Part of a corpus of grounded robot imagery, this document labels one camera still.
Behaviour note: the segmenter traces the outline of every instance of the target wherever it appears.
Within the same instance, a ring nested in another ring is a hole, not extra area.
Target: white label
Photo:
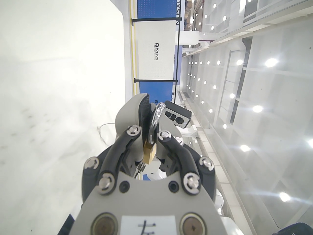
[[[175,235],[175,216],[122,216],[121,235]]]

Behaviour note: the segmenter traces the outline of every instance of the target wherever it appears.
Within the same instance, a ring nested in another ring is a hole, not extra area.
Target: black pole
[[[179,4],[179,18],[181,18],[181,0],[180,0],[180,4]],[[177,39],[177,60],[176,60],[176,80],[177,79],[177,75],[178,75],[178,53],[179,53],[179,36],[180,36],[180,22],[178,23],[178,39]],[[177,82],[175,83],[175,94],[174,94],[174,103],[176,103],[176,90],[177,90]]]

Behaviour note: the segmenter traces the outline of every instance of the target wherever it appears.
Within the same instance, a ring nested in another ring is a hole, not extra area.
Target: joyson logo
[[[154,45],[154,60],[159,60],[159,43]]]

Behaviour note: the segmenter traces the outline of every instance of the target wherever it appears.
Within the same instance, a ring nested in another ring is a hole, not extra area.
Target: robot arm
[[[119,111],[115,143],[84,165],[83,205],[71,235],[227,234],[213,203],[213,162],[183,143],[160,108],[138,94]],[[156,144],[167,178],[134,179],[147,142]]]

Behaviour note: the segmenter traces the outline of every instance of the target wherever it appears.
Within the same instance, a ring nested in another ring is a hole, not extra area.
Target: white cable
[[[106,124],[103,124],[103,125],[97,127],[97,130],[98,130],[100,139],[101,139],[102,142],[105,143],[106,146],[109,146],[109,145],[105,142],[105,140],[104,140],[104,139],[102,138],[102,136],[101,136],[101,127],[103,127],[103,126],[105,126],[105,125],[109,125],[109,124],[115,125],[115,123],[106,123]]]

